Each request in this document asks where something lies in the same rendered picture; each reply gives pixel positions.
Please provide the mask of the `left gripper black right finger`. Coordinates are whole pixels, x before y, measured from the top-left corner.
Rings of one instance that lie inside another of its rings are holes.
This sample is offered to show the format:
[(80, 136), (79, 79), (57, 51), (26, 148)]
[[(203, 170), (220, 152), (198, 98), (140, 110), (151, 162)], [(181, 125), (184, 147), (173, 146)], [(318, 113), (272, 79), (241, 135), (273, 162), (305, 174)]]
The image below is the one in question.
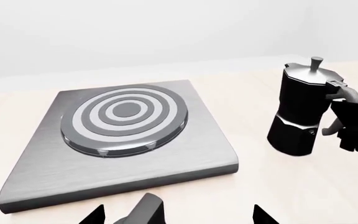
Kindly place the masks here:
[(274, 218), (272, 218), (265, 210), (263, 210), (258, 205), (254, 205), (253, 222), (254, 224), (279, 224)]

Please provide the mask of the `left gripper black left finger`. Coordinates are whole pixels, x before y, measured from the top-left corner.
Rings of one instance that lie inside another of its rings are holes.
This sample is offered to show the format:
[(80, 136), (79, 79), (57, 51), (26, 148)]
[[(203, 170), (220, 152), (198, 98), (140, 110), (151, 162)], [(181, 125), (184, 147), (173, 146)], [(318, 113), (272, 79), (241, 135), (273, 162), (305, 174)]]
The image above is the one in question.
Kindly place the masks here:
[(105, 222), (105, 210), (104, 205), (99, 205), (93, 210), (86, 218), (84, 218), (79, 224), (104, 224)]

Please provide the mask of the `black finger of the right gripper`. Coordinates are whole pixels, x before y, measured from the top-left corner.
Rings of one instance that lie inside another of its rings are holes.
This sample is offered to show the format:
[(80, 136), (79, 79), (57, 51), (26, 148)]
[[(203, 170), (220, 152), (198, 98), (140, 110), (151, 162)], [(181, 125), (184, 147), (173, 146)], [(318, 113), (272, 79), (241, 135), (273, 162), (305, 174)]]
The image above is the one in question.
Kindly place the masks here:
[(332, 122), (331, 127), (341, 129), (358, 126), (356, 109), (358, 109), (357, 103), (346, 100), (332, 102), (331, 110), (336, 115), (336, 118)]

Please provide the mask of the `black moka pot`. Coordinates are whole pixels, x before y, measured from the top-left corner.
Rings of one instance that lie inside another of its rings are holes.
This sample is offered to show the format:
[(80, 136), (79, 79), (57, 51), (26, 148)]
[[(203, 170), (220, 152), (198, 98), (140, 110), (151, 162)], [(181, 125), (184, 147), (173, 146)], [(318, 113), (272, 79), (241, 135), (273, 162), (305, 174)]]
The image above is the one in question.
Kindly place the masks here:
[(358, 92), (336, 72), (321, 68), (322, 62), (322, 57), (312, 57), (309, 65), (285, 65), (278, 111), (267, 135), (277, 151), (290, 156), (311, 154), (321, 118), (333, 100), (358, 104)]

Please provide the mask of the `grey single-burner stove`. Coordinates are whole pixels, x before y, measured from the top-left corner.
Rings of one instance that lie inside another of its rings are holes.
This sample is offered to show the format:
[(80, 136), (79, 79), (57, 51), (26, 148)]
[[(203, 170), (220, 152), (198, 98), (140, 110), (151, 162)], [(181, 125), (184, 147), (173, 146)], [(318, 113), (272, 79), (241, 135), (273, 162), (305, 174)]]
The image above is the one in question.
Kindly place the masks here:
[(61, 91), (0, 191), (5, 214), (235, 173), (188, 80)]

